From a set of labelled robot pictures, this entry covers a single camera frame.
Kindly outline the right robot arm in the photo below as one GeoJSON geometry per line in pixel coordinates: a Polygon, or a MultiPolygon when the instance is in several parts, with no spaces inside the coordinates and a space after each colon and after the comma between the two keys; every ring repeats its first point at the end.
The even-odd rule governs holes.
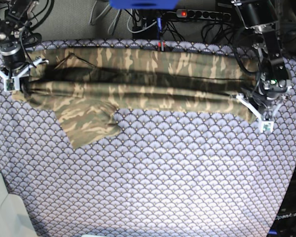
{"type": "Polygon", "coordinates": [[[38,4],[37,0],[12,0],[4,19],[0,20],[0,55],[3,59],[0,78],[5,92],[21,90],[21,79],[29,76],[32,68],[48,63],[41,57],[32,60],[27,51],[41,43],[41,34],[33,30],[50,14],[54,1],[46,2],[45,6],[49,8],[46,15],[32,26],[37,15],[30,14],[38,4]]]}

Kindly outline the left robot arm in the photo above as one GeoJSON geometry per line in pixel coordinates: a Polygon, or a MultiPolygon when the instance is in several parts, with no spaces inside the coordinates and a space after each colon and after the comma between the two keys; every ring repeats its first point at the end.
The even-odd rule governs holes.
{"type": "Polygon", "coordinates": [[[291,75],[285,67],[282,45],[276,32],[278,17],[269,0],[233,0],[231,3],[243,24],[235,34],[233,53],[241,71],[256,80],[254,86],[243,87],[241,93],[233,98],[256,116],[261,133],[273,132],[276,114],[292,88],[291,75]],[[237,51],[240,35],[245,30],[253,31],[262,39],[252,45],[258,57],[255,72],[246,69],[237,51]]]}

